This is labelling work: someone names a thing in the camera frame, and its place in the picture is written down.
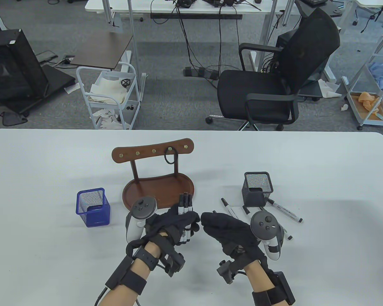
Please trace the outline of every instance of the black office chair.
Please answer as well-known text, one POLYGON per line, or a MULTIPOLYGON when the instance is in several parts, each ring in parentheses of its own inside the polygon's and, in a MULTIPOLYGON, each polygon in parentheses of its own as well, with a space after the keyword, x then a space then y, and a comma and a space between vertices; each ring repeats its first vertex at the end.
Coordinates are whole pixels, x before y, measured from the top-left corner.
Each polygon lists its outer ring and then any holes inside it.
POLYGON ((282 131, 284 124, 298 118, 297 97, 299 90, 312 73, 339 47, 339 32, 332 18, 316 9, 299 27, 283 48, 254 44, 241 44, 239 54, 242 71, 225 70, 217 86, 217 97, 223 116, 213 118, 244 120, 238 129, 255 122, 277 124, 282 131), (272 52, 275 62, 270 73, 246 71, 242 50, 272 52))

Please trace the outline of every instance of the orange cloth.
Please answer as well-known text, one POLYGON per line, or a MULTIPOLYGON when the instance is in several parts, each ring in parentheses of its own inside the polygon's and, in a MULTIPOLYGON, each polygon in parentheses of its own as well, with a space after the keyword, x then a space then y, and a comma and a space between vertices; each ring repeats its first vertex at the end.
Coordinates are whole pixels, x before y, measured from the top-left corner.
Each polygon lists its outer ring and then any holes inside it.
MULTIPOLYGON (((363 104, 363 107, 366 108, 368 111, 370 111, 374 104, 377 102, 377 99, 375 96, 372 96, 370 95, 369 93, 367 92, 362 92, 359 96, 359 102, 363 104)), ((379 111, 378 108, 376 108, 372 114, 377 114, 377 112, 379 111)))

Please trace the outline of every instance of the blue cloth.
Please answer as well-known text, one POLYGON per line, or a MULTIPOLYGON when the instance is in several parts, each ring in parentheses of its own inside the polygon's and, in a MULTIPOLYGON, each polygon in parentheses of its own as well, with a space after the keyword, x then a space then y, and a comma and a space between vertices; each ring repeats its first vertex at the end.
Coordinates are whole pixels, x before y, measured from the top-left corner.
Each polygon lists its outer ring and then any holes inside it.
POLYGON ((383 90, 383 62, 373 62, 369 66, 369 71, 371 72, 373 78, 376 80, 377 85, 381 90, 383 90))

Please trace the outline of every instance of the gray carpet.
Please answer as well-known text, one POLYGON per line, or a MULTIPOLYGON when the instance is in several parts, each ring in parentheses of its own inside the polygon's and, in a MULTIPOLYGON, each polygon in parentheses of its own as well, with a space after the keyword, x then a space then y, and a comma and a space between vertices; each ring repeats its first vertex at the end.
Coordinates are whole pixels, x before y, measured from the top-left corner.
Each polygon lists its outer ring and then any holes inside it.
MULTIPOLYGON (((50 49, 62 57, 75 54, 88 36, 98 29, 108 29, 104 15, 88 13, 85 1, 68 4, 60 0, 49 5, 45 0, 0 0, 0 14, 9 28, 22 28, 35 53, 50 49)), ((361 34, 368 13, 359 10, 359 24, 351 26, 341 41, 331 68, 335 75, 354 76, 369 56, 380 34, 383 16, 369 22, 361 34)), ((274 31, 270 44, 275 44, 278 34, 293 28, 298 16, 291 16, 286 28, 274 31)), ((256 43, 263 22, 261 16, 244 16, 238 21, 240 42, 256 43)), ((191 46, 203 65, 218 62, 218 21, 186 20, 184 22, 191 46)), ((124 21, 129 31, 129 21, 124 21)), ((208 114, 220 115, 216 91, 206 80, 185 78, 182 70, 189 66, 186 44, 177 20, 156 25, 146 18, 135 23, 139 41, 139 61, 142 71, 149 73, 145 96, 135 123, 136 129, 192 129, 236 130, 236 122, 215 120, 205 123, 208 114)), ((240 67, 236 23, 221 22, 222 63, 240 67)), ((64 70, 75 75, 74 70, 64 70)), ((83 77, 84 83, 95 81, 96 73, 83 77)), ((318 102, 300 103, 298 121, 286 126, 286 131, 356 131, 357 122, 351 110, 341 112, 341 99, 321 99, 318 102)), ((0 113, 5 110, 0 106, 0 113)), ((61 92, 48 102, 31 111, 26 124, 15 128, 93 128, 80 91, 70 95, 61 92)), ((274 125, 259 125, 261 130, 273 130, 274 125)), ((383 128, 364 127, 363 131, 383 134, 383 128)))

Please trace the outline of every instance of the chair seat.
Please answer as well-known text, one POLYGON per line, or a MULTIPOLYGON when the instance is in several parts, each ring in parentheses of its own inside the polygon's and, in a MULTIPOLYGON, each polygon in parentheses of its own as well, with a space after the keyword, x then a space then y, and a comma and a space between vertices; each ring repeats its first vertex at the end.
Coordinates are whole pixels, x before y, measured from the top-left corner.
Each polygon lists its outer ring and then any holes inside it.
MULTIPOLYGON (((249 93, 287 95, 281 79, 269 73, 225 70, 218 80, 217 96, 221 113, 225 118, 247 120, 245 99, 249 93)), ((291 102, 250 102, 250 114, 254 121, 284 123, 289 120, 291 102)))

